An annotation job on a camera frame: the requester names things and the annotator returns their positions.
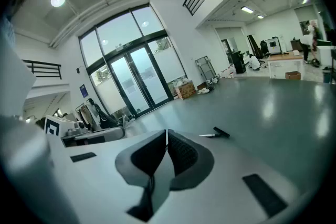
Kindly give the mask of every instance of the person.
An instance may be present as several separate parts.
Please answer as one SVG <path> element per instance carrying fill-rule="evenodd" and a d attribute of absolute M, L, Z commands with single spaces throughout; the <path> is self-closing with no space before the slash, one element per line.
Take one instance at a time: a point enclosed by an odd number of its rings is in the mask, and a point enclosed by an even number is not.
<path fill-rule="evenodd" d="M 253 70 L 260 69 L 260 62 L 258 61 L 257 57 L 252 54 L 250 54 L 250 67 L 252 67 Z"/>
<path fill-rule="evenodd" d="M 314 51 L 314 48 L 317 46 L 317 39 L 315 36 L 309 34 L 309 35 L 304 35 L 300 38 L 300 44 L 303 49 L 303 60 L 305 63 L 308 62 L 308 53 L 309 49 L 311 51 L 311 54 L 313 55 L 313 59 L 316 60 L 316 54 Z"/>

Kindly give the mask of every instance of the door frame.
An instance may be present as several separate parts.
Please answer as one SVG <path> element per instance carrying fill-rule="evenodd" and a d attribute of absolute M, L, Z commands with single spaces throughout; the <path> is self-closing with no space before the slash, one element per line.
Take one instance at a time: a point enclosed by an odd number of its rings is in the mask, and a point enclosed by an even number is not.
<path fill-rule="evenodd" d="M 147 52 L 147 55 L 149 56 L 149 58 L 151 60 L 151 63 L 152 63 L 153 68 L 154 68 L 154 70 L 156 72 L 156 75 L 158 76 L 158 78 L 159 78 L 159 80 L 161 82 L 161 85 L 162 85 L 163 89 L 165 90 L 165 93 L 167 94 L 167 99 L 163 100 L 162 102 L 160 102 L 158 104 L 155 104 L 154 100 L 152 99 L 152 97 L 151 97 L 148 89 L 146 88 L 146 85 L 145 85 L 143 79 L 140 76 L 140 73 L 139 73 L 136 65 L 133 62 L 132 56 L 131 56 L 132 52 L 137 51 L 137 50 L 142 49 L 142 48 L 144 48 L 145 51 Z M 141 111 L 140 113 L 138 113 L 135 110 L 135 108 L 133 107 L 131 101 L 127 97 L 127 95 L 126 95 L 126 93 L 125 93 L 125 91 L 124 91 L 124 89 L 123 89 L 123 87 L 122 87 L 122 85 L 121 85 L 121 83 L 120 83 L 120 81 L 119 81 L 116 73 L 114 72 L 113 67 L 112 67 L 112 63 L 115 62 L 115 61 L 117 61 L 117 60 L 119 60 L 119 59 L 121 59 L 121 58 L 125 58 L 126 63 L 128 64 L 128 67 L 129 67 L 129 69 L 130 69 L 130 71 L 131 71 L 131 73 L 132 73 L 132 75 L 133 75 L 133 77 L 135 79 L 135 82 L 137 83 L 137 85 L 138 85 L 138 87 L 139 87 L 139 89 L 140 89 L 143 97 L 145 98 L 145 101 L 147 102 L 147 104 L 149 106 L 148 109 L 146 109 L 144 111 Z M 160 106 L 168 103 L 169 101 L 174 100 L 173 95 L 170 92 L 170 89 L 169 89 L 169 87 L 168 87 L 168 85 L 167 85 L 167 83 L 166 83 L 166 81 L 165 81 L 165 79 L 164 79 L 164 77 L 162 75 L 162 72 L 161 72 L 161 70 L 159 68 L 159 65 L 156 62 L 156 60 L 155 60 L 155 58 L 153 56 L 153 53 L 150 50 L 149 45 L 148 45 L 148 43 L 146 41 L 143 42 L 143 43 L 141 43 L 141 44 L 138 44 L 136 46 L 131 46 L 131 47 L 128 47 L 128 48 L 124 48 L 122 53 L 118 54 L 115 57 L 112 57 L 111 59 L 109 59 L 107 61 L 107 66 L 108 66 L 108 68 L 111 71 L 111 75 L 113 77 L 113 80 L 116 83 L 116 86 L 119 89 L 121 97 L 123 98 L 126 106 L 130 110 L 130 112 L 132 114 L 134 114 L 136 117 L 140 117 L 140 116 L 142 116 L 142 115 L 144 115 L 144 114 L 146 114 L 146 113 L 148 113 L 148 112 L 150 112 L 150 111 L 152 111 L 152 110 L 154 110 L 154 109 L 156 109 L 156 108 L 158 108 L 158 107 L 160 107 Z"/>

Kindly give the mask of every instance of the cardboard box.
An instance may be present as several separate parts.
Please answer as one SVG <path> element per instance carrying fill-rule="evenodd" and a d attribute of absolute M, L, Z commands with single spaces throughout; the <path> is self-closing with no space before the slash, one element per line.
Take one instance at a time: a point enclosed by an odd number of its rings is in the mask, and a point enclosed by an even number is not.
<path fill-rule="evenodd" d="M 286 79 L 301 80 L 301 73 L 299 71 L 286 72 Z"/>
<path fill-rule="evenodd" d="M 192 82 L 175 87 L 175 91 L 178 97 L 181 99 L 186 99 L 196 93 L 194 84 Z"/>

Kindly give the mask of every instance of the wooden countertop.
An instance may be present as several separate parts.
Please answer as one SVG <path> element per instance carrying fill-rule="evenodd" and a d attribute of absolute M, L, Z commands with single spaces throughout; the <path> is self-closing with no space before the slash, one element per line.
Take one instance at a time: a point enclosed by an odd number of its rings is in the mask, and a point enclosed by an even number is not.
<path fill-rule="evenodd" d="M 268 61 L 281 61 L 281 60 L 301 60 L 303 57 L 301 55 L 295 56 L 292 51 L 289 51 L 288 54 L 276 54 L 270 55 Z"/>

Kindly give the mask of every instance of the glass door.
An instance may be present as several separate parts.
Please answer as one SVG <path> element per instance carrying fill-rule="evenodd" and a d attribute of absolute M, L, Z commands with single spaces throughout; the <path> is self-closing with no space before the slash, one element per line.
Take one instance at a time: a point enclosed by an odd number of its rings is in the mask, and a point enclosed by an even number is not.
<path fill-rule="evenodd" d="M 147 45 L 142 45 L 111 62 L 114 79 L 118 81 L 122 95 L 127 98 L 136 116 L 173 99 L 153 58 Z"/>

